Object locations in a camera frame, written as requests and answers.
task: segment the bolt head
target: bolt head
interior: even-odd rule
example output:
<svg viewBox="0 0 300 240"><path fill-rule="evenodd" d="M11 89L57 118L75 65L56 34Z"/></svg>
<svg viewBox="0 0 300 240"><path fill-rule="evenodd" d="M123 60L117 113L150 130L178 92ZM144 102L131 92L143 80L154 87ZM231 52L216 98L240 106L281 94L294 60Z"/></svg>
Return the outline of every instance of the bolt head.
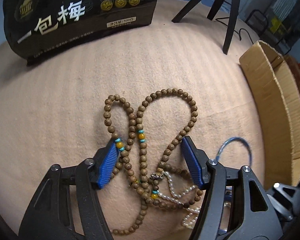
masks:
<svg viewBox="0 0 300 240"><path fill-rule="evenodd" d="M59 165L58 164L53 164L50 169L52 171L57 171L57 170L59 170Z"/></svg>
<svg viewBox="0 0 300 240"><path fill-rule="evenodd" d="M250 172L251 171L251 168L249 166L247 166L247 165L243 166L242 169L245 172Z"/></svg>
<svg viewBox="0 0 300 240"><path fill-rule="evenodd" d="M92 158L88 158L84 160L84 164L86 165L92 165L94 163L94 160Z"/></svg>
<svg viewBox="0 0 300 240"><path fill-rule="evenodd" d="M215 166L215 165L218 164L218 162L217 162L216 159L210 159L210 160L208 160L208 163L209 163L210 165L212 165L212 166Z"/></svg>

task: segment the blue cable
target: blue cable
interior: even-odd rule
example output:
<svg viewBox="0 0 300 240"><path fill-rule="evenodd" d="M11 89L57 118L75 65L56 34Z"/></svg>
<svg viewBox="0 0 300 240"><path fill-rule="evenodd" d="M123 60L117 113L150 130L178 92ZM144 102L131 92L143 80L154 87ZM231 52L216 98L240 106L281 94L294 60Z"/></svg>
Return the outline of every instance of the blue cable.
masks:
<svg viewBox="0 0 300 240"><path fill-rule="evenodd" d="M238 136L231 137L223 143L223 145L220 147L220 149L217 153L216 160L219 161L221 153L223 152L225 147L233 141L241 142L246 147L246 149L248 150L248 156L249 156L249 167L251 167L252 166L252 153L251 153L250 145L245 139L243 139L242 137L238 137Z"/></svg>

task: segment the printed label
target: printed label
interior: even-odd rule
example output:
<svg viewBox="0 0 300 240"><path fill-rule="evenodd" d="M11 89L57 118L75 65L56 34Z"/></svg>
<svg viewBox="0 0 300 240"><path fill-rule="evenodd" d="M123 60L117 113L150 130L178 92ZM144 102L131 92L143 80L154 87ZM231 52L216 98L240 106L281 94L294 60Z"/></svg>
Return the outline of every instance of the printed label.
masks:
<svg viewBox="0 0 300 240"><path fill-rule="evenodd" d="M126 25L128 23L135 22L136 19L137 19L137 17L131 17L131 18L114 21L114 22L109 22L109 23L107 23L107 28L113 28L113 27L118 27L121 25Z"/></svg>

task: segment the wooden bead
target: wooden bead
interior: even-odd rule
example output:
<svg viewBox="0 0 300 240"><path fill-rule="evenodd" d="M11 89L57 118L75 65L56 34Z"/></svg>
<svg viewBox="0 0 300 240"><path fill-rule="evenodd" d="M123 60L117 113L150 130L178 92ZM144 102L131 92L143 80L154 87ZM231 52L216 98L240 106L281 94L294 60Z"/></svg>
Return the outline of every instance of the wooden bead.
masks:
<svg viewBox="0 0 300 240"><path fill-rule="evenodd" d="M158 163L158 167L161 168L161 169L163 169L165 165L166 165L166 163L163 162L163 161L160 161L160 162Z"/></svg>
<svg viewBox="0 0 300 240"><path fill-rule="evenodd" d="M122 162L123 162L123 163L129 163L129 162L130 162L130 158L127 157L127 156L126 156L126 157L123 157L123 158L122 158Z"/></svg>
<svg viewBox="0 0 300 240"><path fill-rule="evenodd" d="M119 99L119 102L120 102L121 104L124 104L124 103L126 102L126 99L125 99L125 98L120 98L120 99Z"/></svg>
<svg viewBox="0 0 300 240"><path fill-rule="evenodd" d="M140 143L139 147L140 149L145 149L147 148L147 143Z"/></svg>
<svg viewBox="0 0 300 240"><path fill-rule="evenodd" d="M115 128L113 125L108 126L108 132L109 133L114 133L115 132Z"/></svg>
<svg viewBox="0 0 300 240"><path fill-rule="evenodd" d="M127 175L130 177L130 176L133 176L134 175L134 171L133 170L127 170Z"/></svg>
<svg viewBox="0 0 300 240"><path fill-rule="evenodd" d="M183 130L185 130L186 132L190 132L190 127L189 127L189 126L185 126L185 127L183 128Z"/></svg>
<svg viewBox="0 0 300 240"><path fill-rule="evenodd" d="M130 145L130 146L133 145L133 140L132 139L128 139L127 140L127 144Z"/></svg>
<svg viewBox="0 0 300 240"><path fill-rule="evenodd" d="M195 106L195 101L194 101L194 100L191 100L191 101L189 102L189 105Z"/></svg>
<svg viewBox="0 0 300 240"><path fill-rule="evenodd" d="M135 115L134 113L130 113L130 114L128 115L128 117L129 117L130 120L133 120L133 119L136 118L136 115Z"/></svg>
<svg viewBox="0 0 300 240"><path fill-rule="evenodd" d="M146 162L141 162L140 163L140 168L145 169L147 167L148 167L148 163L146 163Z"/></svg>
<svg viewBox="0 0 300 240"><path fill-rule="evenodd" d="M105 105L111 105L111 104L112 104L112 101L109 98L107 98L105 100Z"/></svg>
<svg viewBox="0 0 300 240"><path fill-rule="evenodd" d="M126 163L125 165L124 165L124 168L128 171L128 170L131 170L132 169L132 165L131 165L131 163Z"/></svg>
<svg viewBox="0 0 300 240"><path fill-rule="evenodd" d="M166 207L166 203L163 202L163 201L161 201L161 202L159 203L159 207L160 207L160 208L165 208L165 207Z"/></svg>
<svg viewBox="0 0 300 240"><path fill-rule="evenodd" d="M148 157L146 155L140 156L140 162L146 162L148 160Z"/></svg>
<svg viewBox="0 0 300 240"><path fill-rule="evenodd" d="M161 160L162 160L163 162L167 162L167 161L169 160L169 156L163 155L162 158L161 158Z"/></svg>
<svg viewBox="0 0 300 240"><path fill-rule="evenodd" d="M172 205L170 203L166 203L166 206L164 207L166 210L171 209Z"/></svg>
<svg viewBox="0 0 300 240"><path fill-rule="evenodd" d="M149 187L149 183L147 183L147 182L142 182L142 183L141 183L141 187L142 187L143 189L146 189L146 188Z"/></svg>
<svg viewBox="0 0 300 240"><path fill-rule="evenodd" d="M149 106L149 103L148 103L148 101L142 101L142 105L143 105L144 107L147 107L147 106Z"/></svg>
<svg viewBox="0 0 300 240"><path fill-rule="evenodd" d="M155 100L157 98L157 95L155 93L151 93L150 96L151 96L152 100Z"/></svg>
<svg viewBox="0 0 300 240"><path fill-rule="evenodd" d="M173 139L171 141L171 144L173 144L174 146L177 146L179 144L179 141L177 139Z"/></svg>
<svg viewBox="0 0 300 240"><path fill-rule="evenodd" d="M140 187L140 184L139 184L139 182L133 182L132 183L132 185L131 185L134 189L137 189L137 188L139 188Z"/></svg>
<svg viewBox="0 0 300 240"><path fill-rule="evenodd" d="M138 188L136 189L136 192L137 192L139 195L142 195L142 194L144 193L144 189L141 188L141 187L138 187Z"/></svg>
<svg viewBox="0 0 300 240"><path fill-rule="evenodd" d="M146 155L147 149L140 149L140 155Z"/></svg>
<svg viewBox="0 0 300 240"><path fill-rule="evenodd" d="M192 96L187 97L187 102L190 102L192 100Z"/></svg>
<svg viewBox="0 0 300 240"><path fill-rule="evenodd" d="M124 149L125 149L127 152L129 152L129 151L131 150L131 146L130 146L130 145L125 145L125 146L124 146Z"/></svg>
<svg viewBox="0 0 300 240"><path fill-rule="evenodd" d="M132 175L132 176L129 177L129 181L130 181L130 183L136 182L137 181L137 177L134 176L134 175Z"/></svg>
<svg viewBox="0 0 300 240"><path fill-rule="evenodd" d="M173 144L169 144L168 146L167 146L167 149L169 149L169 150L173 150L174 149L174 145Z"/></svg>
<svg viewBox="0 0 300 240"><path fill-rule="evenodd" d="M190 121L190 122L188 123L188 126L189 126L190 128L194 127L194 122Z"/></svg>
<svg viewBox="0 0 300 240"><path fill-rule="evenodd" d="M171 154L171 151L169 149L165 149L163 154L169 156Z"/></svg>
<svg viewBox="0 0 300 240"><path fill-rule="evenodd" d="M110 112L104 112L104 113L103 113L103 117L104 117L105 119L109 119L109 118L111 117L111 113L110 113Z"/></svg>
<svg viewBox="0 0 300 240"><path fill-rule="evenodd" d="M116 140L116 139L119 138L119 135L118 135L116 132L114 132L114 133L111 134L111 138L112 138L113 140Z"/></svg>
<svg viewBox="0 0 300 240"><path fill-rule="evenodd" d="M129 133L130 139L134 139L135 137L136 137L136 133L134 133L134 132Z"/></svg>
<svg viewBox="0 0 300 240"><path fill-rule="evenodd" d="M140 118L140 117L138 117L138 118L136 119L136 124L139 124L139 123L142 123L142 118Z"/></svg>
<svg viewBox="0 0 300 240"><path fill-rule="evenodd" d="M155 199L155 200L153 200L152 204L153 204L154 206L159 206L160 200L159 200L159 199Z"/></svg>
<svg viewBox="0 0 300 240"><path fill-rule="evenodd" d="M200 198L200 196L198 196L198 195L194 197L194 201L196 201L196 202L200 201L200 199L201 199L201 198Z"/></svg>
<svg viewBox="0 0 300 240"><path fill-rule="evenodd" d="M117 163L115 164L115 167L116 167L118 170L121 170L121 169L123 168L123 164L117 162Z"/></svg>
<svg viewBox="0 0 300 240"><path fill-rule="evenodd" d="M129 103L129 102L125 102L123 106L124 106L124 108L126 108L126 109L127 109L127 108L129 108L129 107L130 107L130 103Z"/></svg>
<svg viewBox="0 0 300 240"><path fill-rule="evenodd" d="M152 97L151 96L147 96L146 97L146 101L148 101L148 103L150 103L152 101Z"/></svg>
<svg viewBox="0 0 300 240"><path fill-rule="evenodd" d="M179 135L181 135L182 137L183 137L183 136L186 136L186 134L187 134L187 133L186 133L185 130L181 130L180 133L179 133Z"/></svg>
<svg viewBox="0 0 300 240"><path fill-rule="evenodd" d="M128 107L127 109L126 109L126 112L127 112L127 114L132 114L133 113L133 108L132 107Z"/></svg>
<svg viewBox="0 0 300 240"><path fill-rule="evenodd" d="M165 170L165 171L170 171L170 170L171 170L171 165L167 163L167 164L164 166L164 170Z"/></svg>
<svg viewBox="0 0 300 240"><path fill-rule="evenodd" d="M140 174L141 175L147 175L148 174L148 170L147 169L141 169L140 170Z"/></svg>
<svg viewBox="0 0 300 240"><path fill-rule="evenodd" d="M138 111L144 112L146 108L144 106L139 106Z"/></svg>
<svg viewBox="0 0 300 240"><path fill-rule="evenodd" d="M103 108L106 112L110 112L111 111L111 106L110 105L105 105L105 107Z"/></svg>
<svg viewBox="0 0 300 240"><path fill-rule="evenodd" d="M141 182L148 182L148 177L146 175L143 175L140 177Z"/></svg>
<svg viewBox="0 0 300 240"><path fill-rule="evenodd" d="M141 124L141 123L138 123L138 124L136 125L136 127L137 127L137 130L138 130L138 131L143 130L143 124Z"/></svg>

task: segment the yellow amber bead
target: yellow amber bead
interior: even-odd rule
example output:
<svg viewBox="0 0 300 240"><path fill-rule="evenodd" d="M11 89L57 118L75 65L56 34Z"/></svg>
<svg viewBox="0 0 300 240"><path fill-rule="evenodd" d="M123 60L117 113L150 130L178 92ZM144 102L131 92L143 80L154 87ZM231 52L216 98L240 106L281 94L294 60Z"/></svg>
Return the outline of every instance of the yellow amber bead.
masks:
<svg viewBox="0 0 300 240"><path fill-rule="evenodd" d="M139 136L139 140L142 140L142 139L146 138L144 133L140 133L138 136Z"/></svg>
<svg viewBox="0 0 300 240"><path fill-rule="evenodd" d="M120 149L120 148L123 147L123 143L122 143L122 142L117 142L117 143L115 144L115 146L116 146L118 149Z"/></svg>

